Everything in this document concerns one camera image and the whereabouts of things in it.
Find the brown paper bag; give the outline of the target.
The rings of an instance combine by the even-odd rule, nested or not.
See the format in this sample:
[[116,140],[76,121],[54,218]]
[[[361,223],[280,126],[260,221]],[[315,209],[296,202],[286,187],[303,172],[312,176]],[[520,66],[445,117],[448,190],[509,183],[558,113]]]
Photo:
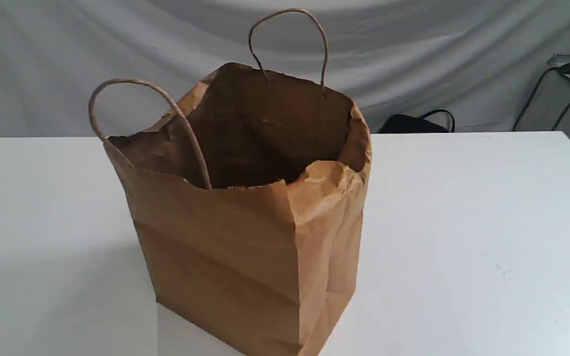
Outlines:
[[[156,301],[247,356],[318,356],[357,286],[371,133],[357,104],[319,83],[226,63],[180,100],[116,78],[89,122],[125,191]],[[159,93],[150,128],[106,136],[112,84]]]

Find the black rounded object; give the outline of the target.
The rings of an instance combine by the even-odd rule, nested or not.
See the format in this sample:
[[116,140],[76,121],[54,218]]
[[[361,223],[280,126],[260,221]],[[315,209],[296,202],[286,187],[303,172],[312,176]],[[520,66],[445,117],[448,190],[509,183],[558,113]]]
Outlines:
[[[448,117],[448,125],[446,128],[427,120],[428,117],[439,113],[444,113]],[[419,117],[395,114],[389,117],[379,130],[380,134],[427,134],[455,132],[455,117],[450,111],[444,109],[431,110]]]

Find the white backdrop cloth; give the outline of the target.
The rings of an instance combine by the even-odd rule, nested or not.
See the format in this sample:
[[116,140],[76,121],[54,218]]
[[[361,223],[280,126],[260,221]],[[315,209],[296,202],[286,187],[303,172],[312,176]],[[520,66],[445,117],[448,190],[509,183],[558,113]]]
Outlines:
[[224,63],[254,66],[249,28],[290,7],[322,24],[327,86],[373,132],[434,108],[509,130],[547,59],[570,53],[570,0],[0,0],[0,137],[93,135],[89,95],[108,79],[180,98]]

